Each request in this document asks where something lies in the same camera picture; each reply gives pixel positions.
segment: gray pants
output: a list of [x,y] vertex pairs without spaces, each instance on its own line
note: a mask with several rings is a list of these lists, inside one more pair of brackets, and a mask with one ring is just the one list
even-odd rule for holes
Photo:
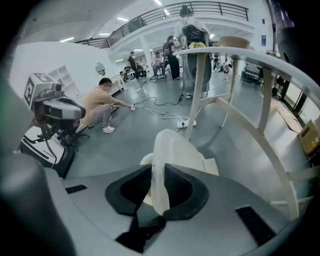
[[93,110],[94,124],[99,120],[102,120],[102,128],[106,128],[109,125],[109,119],[113,108],[109,104],[99,105]]

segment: yellow object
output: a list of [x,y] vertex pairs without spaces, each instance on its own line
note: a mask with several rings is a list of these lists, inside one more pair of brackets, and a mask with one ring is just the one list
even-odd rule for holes
[[189,48],[202,48],[202,47],[206,47],[206,45],[203,42],[193,42],[189,45]]

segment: crouching man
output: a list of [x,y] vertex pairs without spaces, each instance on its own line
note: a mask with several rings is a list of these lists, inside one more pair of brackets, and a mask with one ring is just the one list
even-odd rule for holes
[[80,119],[81,124],[91,126],[99,120],[102,120],[102,130],[104,133],[110,134],[115,131],[116,128],[109,125],[112,118],[112,105],[117,104],[128,108],[133,107],[133,105],[113,98],[110,95],[111,90],[111,80],[109,78],[102,78],[99,82],[99,86],[85,96],[82,101],[85,108],[85,117]]

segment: beige shirt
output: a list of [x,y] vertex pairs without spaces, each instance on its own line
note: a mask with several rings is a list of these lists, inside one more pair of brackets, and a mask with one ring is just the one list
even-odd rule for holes
[[85,117],[80,119],[80,123],[86,126],[93,125],[93,123],[95,122],[95,118],[94,118],[95,108],[99,105],[104,105],[104,104],[111,105],[111,104],[114,104],[115,102],[116,102],[116,99],[113,98],[105,90],[102,90],[100,86],[94,88],[82,100],[82,104],[85,108]]

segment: black metal railing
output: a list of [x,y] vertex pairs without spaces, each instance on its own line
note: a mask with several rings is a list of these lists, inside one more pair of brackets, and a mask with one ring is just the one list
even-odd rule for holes
[[97,48],[110,48],[110,43],[107,38],[90,38],[82,41],[75,42],[76,44],[82,44],[86,46],[93,46]]
[[180,15],[182,5],[188,6],[188,8],[196,15],[223,15],[249,21],[249,9],[239,5],[215,1],[180,2],[148,11],[128,21],[126,24],[113,31],[108,37],[110,45],[114,45],[122,38],[142,27],[162,21],[164,19],[178,17]]

